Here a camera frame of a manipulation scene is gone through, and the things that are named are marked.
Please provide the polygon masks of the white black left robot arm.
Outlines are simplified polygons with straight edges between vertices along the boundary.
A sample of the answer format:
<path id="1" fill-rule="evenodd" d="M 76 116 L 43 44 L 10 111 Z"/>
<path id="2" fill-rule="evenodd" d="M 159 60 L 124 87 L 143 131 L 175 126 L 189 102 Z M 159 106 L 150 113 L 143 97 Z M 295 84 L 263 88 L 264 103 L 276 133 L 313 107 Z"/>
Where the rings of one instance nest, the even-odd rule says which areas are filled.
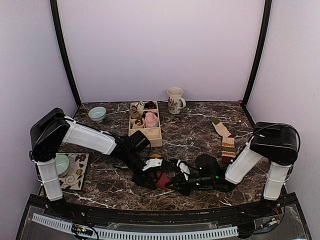
<path id="1" fill-rule="evenodd" d="M 80 123 L 65 115 L 61 108 L 53 108 L 30 129 L 29 158 L 35 162 L 39 179 L 51 210 L 60 218 L 71 213 L 65 203 L 55 165 L 56 157 L 64 150 L 89 150 L 121 161 L 131 172 L 132 181 L 155 190 L 165 174 L 163 159 L 143 158 L 141 152 L 151 146 L 148 138 L 138 130 L 133 135 L 116 135 Z"/>

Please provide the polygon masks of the maroon purple orange striped sock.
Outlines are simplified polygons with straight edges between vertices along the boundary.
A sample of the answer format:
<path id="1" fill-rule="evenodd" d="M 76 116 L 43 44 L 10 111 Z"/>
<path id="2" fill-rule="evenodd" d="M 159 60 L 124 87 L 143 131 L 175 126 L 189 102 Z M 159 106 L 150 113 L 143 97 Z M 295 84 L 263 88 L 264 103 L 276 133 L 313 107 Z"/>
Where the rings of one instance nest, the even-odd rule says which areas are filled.
<path id="1" fill-rule="evenodd" d="M 156 174 L 157 174 L 157 176 L 159 177 L 158 182 L 155 184 L 156 187 L 157 187 L 158 189 L 168 190 L 168 188 L 166 188 L 166 184 L 167 184 L 168 182 L 170 182 L 170 179 L 169 179 L 168 176 L 167 176 L 166 170 L 165 170 L 163 173 L 161 173 L 161 171 L 158 171 L 158 170 L 157 170 L 157 171 L 156 171 Z"/>

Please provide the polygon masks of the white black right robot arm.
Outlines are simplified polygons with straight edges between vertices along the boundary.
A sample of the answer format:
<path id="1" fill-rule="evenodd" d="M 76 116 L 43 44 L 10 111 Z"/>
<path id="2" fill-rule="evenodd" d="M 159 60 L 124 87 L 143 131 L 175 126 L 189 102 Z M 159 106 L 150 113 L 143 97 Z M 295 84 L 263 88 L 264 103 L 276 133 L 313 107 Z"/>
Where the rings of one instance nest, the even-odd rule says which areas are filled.
<path id="1" fill-rule="evenodd" d="M 266 158 L 270 161 L 270 168 L 263 189 L 263 200 L 255 205 L 255 213 L 266 217 L 275 208 L 274 201 L 281 194 L 300 147 L 300 135 L 293 126 L 257 122 L 239 155 L 226 167 L 220 167 L 215 157 L 201 154 L 195 159 L 193 172 L 188 173 L 185 170 L 188 167 L 186 162 L 171 159 L 176 175 L 165 187 L 184 196 L 190 195 L 192 190 L 231 192 L 262 158 Z"/>

